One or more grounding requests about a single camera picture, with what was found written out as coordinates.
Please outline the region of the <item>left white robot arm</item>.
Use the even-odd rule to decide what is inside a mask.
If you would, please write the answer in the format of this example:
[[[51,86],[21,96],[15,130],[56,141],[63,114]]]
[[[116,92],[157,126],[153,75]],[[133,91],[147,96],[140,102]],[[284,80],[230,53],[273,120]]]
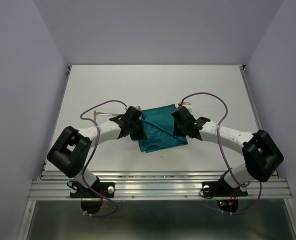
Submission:
[[[87,158],[95,144],[118,140],[129,136],[131,140],[146,140],[142,112],[130,106],[124,114],[114,116],[93,127],[75,129],[64,128],[47,154],[47,160],[58,168],[70,181],[72,198],[113,198],[115,183],[100,182],[89,169]]]

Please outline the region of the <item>teal cloth napkin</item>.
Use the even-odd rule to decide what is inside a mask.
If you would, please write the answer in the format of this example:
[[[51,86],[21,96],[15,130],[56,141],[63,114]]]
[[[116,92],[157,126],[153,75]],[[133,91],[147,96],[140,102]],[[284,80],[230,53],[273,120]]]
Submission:
[[[185,136],[174,135],[175,121],[171,112],[175,108],[176,106],[171,104],[142,111],[147,139],[138,141],[141,152],[151,153],[188,144]]]

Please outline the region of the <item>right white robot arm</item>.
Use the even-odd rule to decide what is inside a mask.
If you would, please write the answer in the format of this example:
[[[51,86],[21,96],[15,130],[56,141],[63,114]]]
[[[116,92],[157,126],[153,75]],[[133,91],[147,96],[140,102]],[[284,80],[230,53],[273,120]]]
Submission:
[[[215,143],[220,150],[228,148],[244,158],[243,164],[228,168],[218,181],[203,182],[205,198],[229,197],[232,194],[246,196],[241,188],[253,180],[267,182],[284,160],[283,154],[264,130],[251,133],[219,126],[208,118],[195,118],[183,105],[171,115],[176,136]]]

